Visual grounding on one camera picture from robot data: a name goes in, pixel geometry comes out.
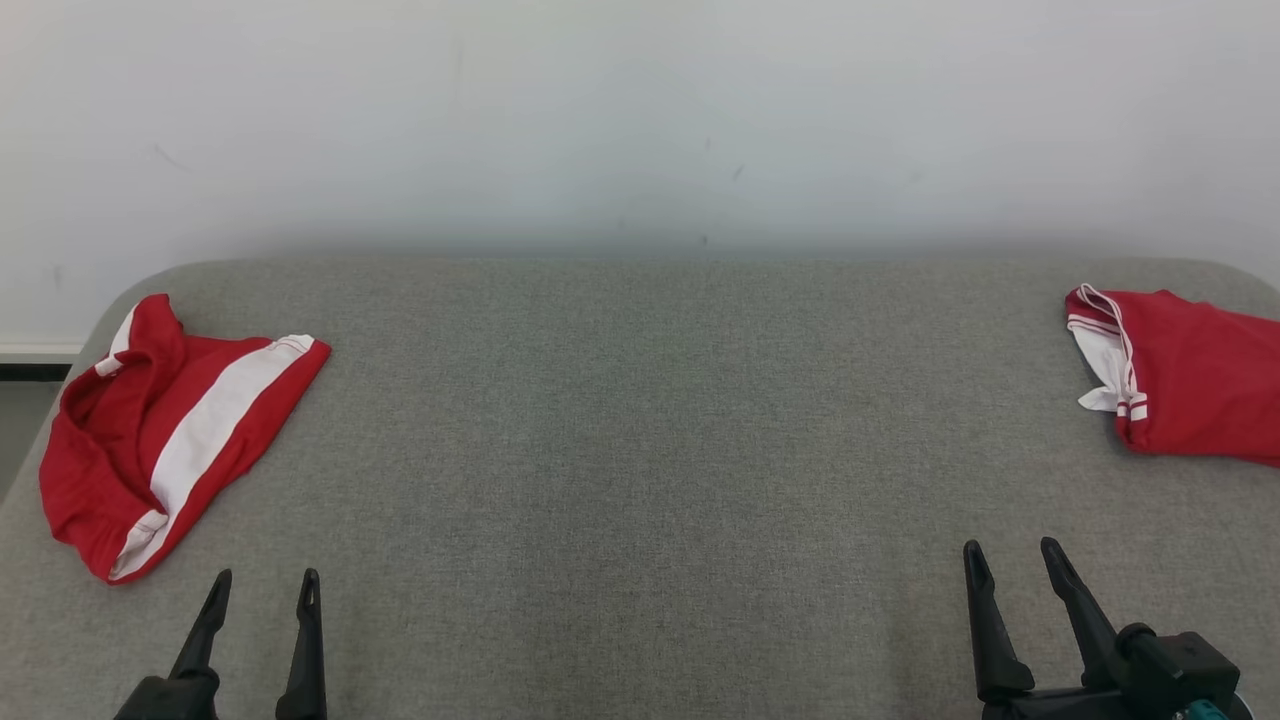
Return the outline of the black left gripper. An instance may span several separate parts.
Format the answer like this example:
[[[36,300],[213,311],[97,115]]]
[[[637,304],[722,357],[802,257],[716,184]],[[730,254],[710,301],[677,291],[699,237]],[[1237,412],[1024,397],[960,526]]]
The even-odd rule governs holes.
[[[216,719],[220,678],[210,661],[224,625],[233,571],[218,573],[168,678],[145,678],[115,714],[115,720]],[[323,647],[320,575],[307,568],[296,605],[298,632],[284,693],[275,719],[328,719]]]

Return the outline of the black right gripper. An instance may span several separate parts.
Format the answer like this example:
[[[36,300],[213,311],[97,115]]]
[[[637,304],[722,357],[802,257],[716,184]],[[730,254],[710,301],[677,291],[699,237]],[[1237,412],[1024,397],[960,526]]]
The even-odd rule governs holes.
[[[1039,551],[1053,592],[1068,611],[1084,688],[1030,693],[1036,680],[1014,651],[980,543],[970,539],[963,546],[963,562],[975,691],[984,703],[980,719],[1137,719],[1123,694],[1112,691],[1120,687],[1112,623],[1055,538],[1043,537]]]

